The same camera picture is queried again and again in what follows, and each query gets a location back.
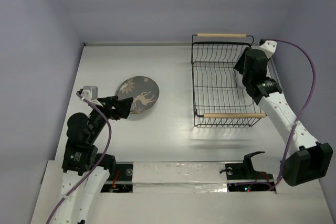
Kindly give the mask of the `red and teal plate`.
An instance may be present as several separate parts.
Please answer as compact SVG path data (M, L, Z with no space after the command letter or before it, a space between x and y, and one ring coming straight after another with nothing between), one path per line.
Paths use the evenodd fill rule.
M130 114L131 114L131 115L149 115L149 114L151 114L154 110L155 110L155 108L149 108L149 109L144 110L144 111L134 111L134 112L131 112Z

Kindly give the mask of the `grey-green mottled plate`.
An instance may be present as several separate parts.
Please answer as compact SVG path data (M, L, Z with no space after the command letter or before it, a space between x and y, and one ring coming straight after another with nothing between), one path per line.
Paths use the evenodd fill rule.
M135 76L122 82L115 93L119 99L133 98L130 113L145 112L155 105L160 95L158 84L149 77Z

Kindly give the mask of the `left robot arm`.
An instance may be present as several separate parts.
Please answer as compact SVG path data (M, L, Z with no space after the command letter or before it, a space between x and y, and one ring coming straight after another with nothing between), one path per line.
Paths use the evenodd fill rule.
M81 92L77 95L92 111L89 115L75 113L68 119L68 139L61 167L62 196L53 217L54 223L88 223L90 212L105 182L118 178L115 157L107 153L108 147L99 153L94 143L103 128L107 127L106 145L110 145L110 121L127 119L133 102L133 98L120 100L112 96L90 100Z

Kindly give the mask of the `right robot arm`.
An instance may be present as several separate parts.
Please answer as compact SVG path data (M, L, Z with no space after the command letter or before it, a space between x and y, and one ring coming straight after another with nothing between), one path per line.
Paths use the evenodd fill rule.
M329 143L320 143L300 122L278 82L267 76L267 65L264 51L247 47L234 69L241 75L247 94L270 118L286 144L278 177L292 187L320 179L327 173L333 149Z

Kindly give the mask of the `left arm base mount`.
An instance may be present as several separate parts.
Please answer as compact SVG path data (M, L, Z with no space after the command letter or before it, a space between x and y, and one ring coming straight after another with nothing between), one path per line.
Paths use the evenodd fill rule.
M117 163L116 172L102 186L102 193L132 193L133 163Z

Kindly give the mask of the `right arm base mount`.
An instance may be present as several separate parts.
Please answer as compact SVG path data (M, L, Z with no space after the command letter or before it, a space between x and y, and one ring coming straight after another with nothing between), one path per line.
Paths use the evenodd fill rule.
M219 171L227 178L227 190L230 193L250 193L255 191L276 191L272 174L257 171L253 167L251 158L263 154L264 151L256 151L246 154L242 161L226 163Z

